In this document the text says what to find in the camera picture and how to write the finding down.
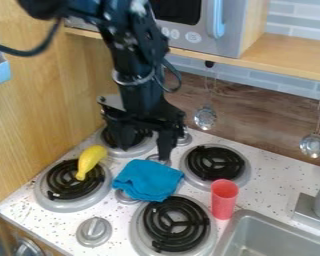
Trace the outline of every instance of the blue cloth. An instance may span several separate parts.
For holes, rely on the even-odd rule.
[[[165,165],[147,161],[129,162],[113,182],[133,199],[162,202],[172,195],[184,174]]]

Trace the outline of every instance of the wooden shelf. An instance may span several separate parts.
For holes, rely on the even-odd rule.
[[[70,34],[100,39],[99,33],[66,28]],[[320,81],[320,41],[264,34],[240,59],[171,48],[171,53],[233,66]]]

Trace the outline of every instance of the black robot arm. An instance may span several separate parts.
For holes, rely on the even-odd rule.
[[[71,0],[18,0],[26,12],[36,18],[55,18],[56,24],[45,41],[32,51],[17,51],[0,45],[0,51],[30,57],[44,51],[64,17],[75,16],[94,24],[107,44],[114,63],[113,79],[119,86],[121,107],[100,97],[103,118],[117,146],[128,150],[139,129],[159,134],[159,160],[166,161],[184,136],[185,113],[169,104],[164,91],[181,86],[181,76],[165,60],[168,38],[157,27],[148,0],[87,0],[95,6],[88,12]],[[178,87],[164,86],[164,67],[178,79]]]

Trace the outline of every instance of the metal sink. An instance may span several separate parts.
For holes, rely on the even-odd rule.
[[[235,213],[216,251],[218,256],[320,256],[320,238],[259,213]]]

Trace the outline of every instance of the white countertop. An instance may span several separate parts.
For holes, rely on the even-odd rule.
[[[319,230],[291,220],[299,193],[312,196],[317,194],[320,188],[320,167],[199,131],[190,130],[190,133],[193,136],[193,142],[189,146],[176,148],[172,152],[173,168],[178,169],[180,157],[194,146],[217,143],[232,147],[242,152],[252,166],[251,181],[240,189],[237,209],[254,210],[320,236]],[[95,134],[90,136],[59,161],[78,157],[83,149],[97,144],[95,138]],[[116,177],[128,161],[108,159],[106,164]],[[0,215],[3,218],[66,255],[137,255],[129,242],[128,223],[139,204],[121,205],[115,199],[114,190],[111,190],[105,199],[86,210],[75,213],[54,213],[36,203],[33,194],[34,182],[35,178],[0,203]],[[179,194],[196,198],[210,208],[210,193],[198,190],[187,182],[184,184]],[[113,234],[107,243],[92,249],[81,246],[76,241],[75,233],[79,224],[94,216],[110,221]],[[220,236],[227,221],[217,221],[217,224]]]

